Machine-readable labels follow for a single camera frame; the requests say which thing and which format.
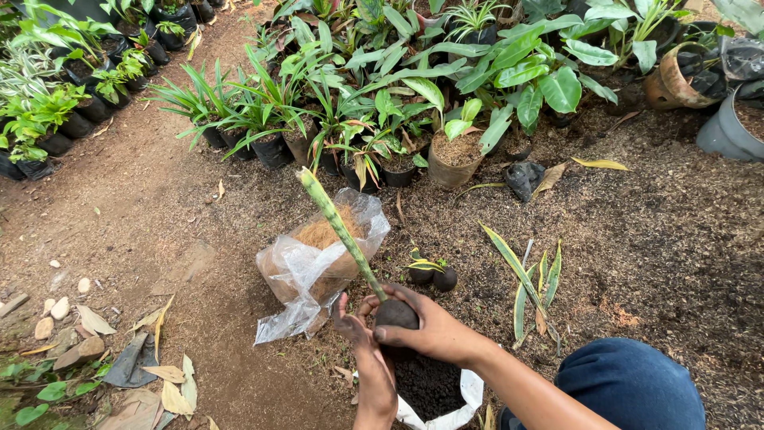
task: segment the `plant stem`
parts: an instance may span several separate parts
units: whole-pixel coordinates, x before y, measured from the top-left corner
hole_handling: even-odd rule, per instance
[[[297,172],[297,177],[300,182],[303,183],[305,191],[308,192],[308,195],[316,203],[316,206],[319,207],[321,213],[323,213],[324,217],[329,222],[329,225],[332,226],[332,229],[337,233],[337,236],[339,236],[339,239],[345,245],[345,248],[348,249],[348,252],[353,257],[353,260],[355,260],[355,264],[358,265],[358,269],[361,271],[364,279],[366,279],[366,282],[371,286],[374,294],[380,299],[380,302],[387,300],[387,294],[382,291],[382,287],[380,287],[379,282],[377,282],[377,278],[374,277],[374,273],[371,271],[369,263],[366,261],[366,257],[364,257],[361,249],[358,248],[358,244],[353,239],[353,236],[348,232],[347,227],[345,227],[345,224],[342,222],[342,218],[339,216],[339,213],[337,213],[337,208],[332,202],[332,199],[330,199],[326,194],[326,191],[324,191],[324,187],[321,186],[321,183],[307,168],[303,167],[301,171]]]

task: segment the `dirt path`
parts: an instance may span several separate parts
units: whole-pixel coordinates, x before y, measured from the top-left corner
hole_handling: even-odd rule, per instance
[[[194,67],[205,58],[209,69],[215,57],[224,68],[245,60],[241,46],[252,32],[239,16],[241,10],[224,12],[208,28]],[[173,82],[186,82],[178,67],[183,55],[163,71]],[[422,177],[403,191],[405,226],[395,191],[384,189],[378,196],[392,230],[372,265],[380,277],[398,279],[396,266],[406,264],[412,241],[428,257],[447,259],[459,288],[428,294],[507,345],[516,283],[475,221],[502,234],[516,252],[533,238],[530,261],[562,238],[562,281],[551,313],[565,329],[563,356],[603,336],[644,340],[690,369],[709,428],[754,428],[762,422],[756,390],[764,350],[764,169],[698,150],[693,139],[707,118],[702,112],[646,111],[609,137],[595,137],[618,119],[604,111],[643,108],[638,84],[618,94],[622,106],[593,101],[567,129],[539,125],[531,159],[552,166],[569,156],[608,158],[633,172],[569,162],[554,189],[522,206],[496,188],[471,191],[453,204],[456,192]],[[293,166],[266,171],[257,162],[221,163],[222,154],[206,148],[189,152],[190,140],[174,137],[188,122],[158,112],[157,103],[144,106],[133,103],[106,133],[79,140],[49,181],[0,181],[8,220],[0,238],[0,291],[29,294],[25,306],[39,311],[45,298],[75,298],[81,277],[99,279],[104,289],[80,301],[122,312],[112,317],[119,334],[107,337],[120,350],[131,323],[169,298],[152,292],[176,290],[161,362],[179,366],[183,353],[193,359],[200,412],[225,430],[349,428],[353,392],[331,376],[333,366],[352,366],[352,358],[330,326],[310,341],[252,347],[257,319],[281,309],[255,254],[315,212]],[[500,181],[499,164],[528,144],[513,139],[472,184]],[[340,178],[319,179],[330,194],[344,186]],[[220,180],[225,196],[207,203]],[[51,259],[61,269],[51,268]],[[357,282],[350,289],[354,301],[364,295]],[[37,345],[24,335],[15,341]],[[549,340],[534,336],[518,352],[550,378],[559,363],[553,355]]]

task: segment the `person's left hand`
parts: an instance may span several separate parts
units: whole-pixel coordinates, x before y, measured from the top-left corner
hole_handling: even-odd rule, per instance
[[[358,368],[358,412],[353,428],[388,430],[398,411],[394,372],[392,363],[386,362],[380,352],[372,331],[366,328],[366,317],[380,302],[376,296],[366,297],[356,315],[347,314],[347,303],[348,295],[342,293],[332,314],[337,331],[353,343]]]

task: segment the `soil ball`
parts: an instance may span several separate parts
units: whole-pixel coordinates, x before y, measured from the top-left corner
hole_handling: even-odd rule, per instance
[[[427,285],[432,282],[432,274],[437,270],[422,270],[409,268],[409,276],[414,285]]]
[[[443,273],[435,272],[432,282],[441,292],[450,292],[456,287],[456,271],[452,267],[444,267]]]
[[[375,325],[396,325],[410,330],[419,330],[419,315],[406,302],[390,299],[377,308]],[[383,354],[397,363],[416,357],[416,351],[410,348],[381,345],[381,350]]]

